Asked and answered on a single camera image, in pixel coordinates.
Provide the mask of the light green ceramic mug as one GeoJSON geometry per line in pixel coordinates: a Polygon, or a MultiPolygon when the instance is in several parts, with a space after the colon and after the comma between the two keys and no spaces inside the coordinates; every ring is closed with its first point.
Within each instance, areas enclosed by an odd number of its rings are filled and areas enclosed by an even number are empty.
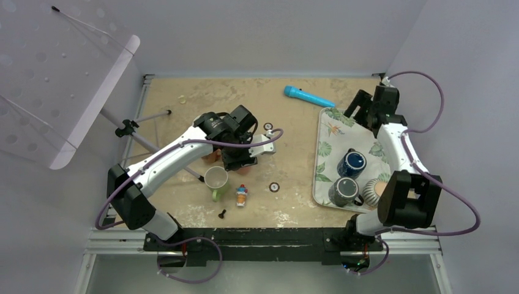
{"type": "Polygon", "coordinates": [[[211,167],[205,172],[204,182],[211,191],[213,202],[218,202],[230,188],[228,172],[219,166],[211,167]]]}

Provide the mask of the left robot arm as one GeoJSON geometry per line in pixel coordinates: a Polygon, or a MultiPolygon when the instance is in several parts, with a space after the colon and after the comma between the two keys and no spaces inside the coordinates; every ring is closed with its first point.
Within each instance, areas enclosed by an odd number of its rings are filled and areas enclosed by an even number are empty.
{"type": "Polygon", "coordinates": [[[225,171],[255,165],[257,159],[250,155],[249,145],[257,128],[258,120],[243,105],[231,113],[204,113],[177,140],[151,157],[128,168],[112,166],[107,200],[128,229],[143,228],[158,236],[166,250],[176,250],[182,244],[179,224],[157,211],[148,197],[178,171],[215,151],[221,152],[225,171]]]}

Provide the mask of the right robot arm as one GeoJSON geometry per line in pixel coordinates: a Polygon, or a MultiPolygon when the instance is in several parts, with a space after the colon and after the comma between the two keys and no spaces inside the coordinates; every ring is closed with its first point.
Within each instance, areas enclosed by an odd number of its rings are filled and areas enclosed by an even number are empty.
{"type": "Polygon", "coordinates": [[[368,236],[389,230],[416,229],[422,233],[436,211],[442,181],[419,162],[406,119],[396,113],[399,99],[397,88],[378,85],[374,94],[359,90],[344,112],[373,133],[391,170],[377,209],[354,216],[350,222],[355,226],[345,230],[343,240],[351,249],[364,245],[368,236]]]}

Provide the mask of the pink ceramic mug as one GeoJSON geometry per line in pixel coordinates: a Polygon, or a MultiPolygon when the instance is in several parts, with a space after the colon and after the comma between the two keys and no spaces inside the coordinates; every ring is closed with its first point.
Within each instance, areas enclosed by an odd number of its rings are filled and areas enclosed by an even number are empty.
{"type": "Polygon", "coordinates": [[[252,166],[251,166],[251,165],[246,166],[246,167],[241,167],[241,168],[239,168],[238,170],[236,170],[236,173],[237,173],[238,175],[242,175],[242,176],[244,176],[244,175],[249,174],[249,173],[251,172],[251,169],[252,169],[252,166]]]}

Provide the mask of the dark blue mug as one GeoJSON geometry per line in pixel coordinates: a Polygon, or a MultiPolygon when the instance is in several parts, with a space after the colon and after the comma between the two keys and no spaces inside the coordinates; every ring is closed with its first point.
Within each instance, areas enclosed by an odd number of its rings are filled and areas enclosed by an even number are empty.
{"type": "Polygon", "coordinates": [[[350,148],[337,164],[337,173],[340,177],[357,179],[367,166],[366,157],[350,148]]]}

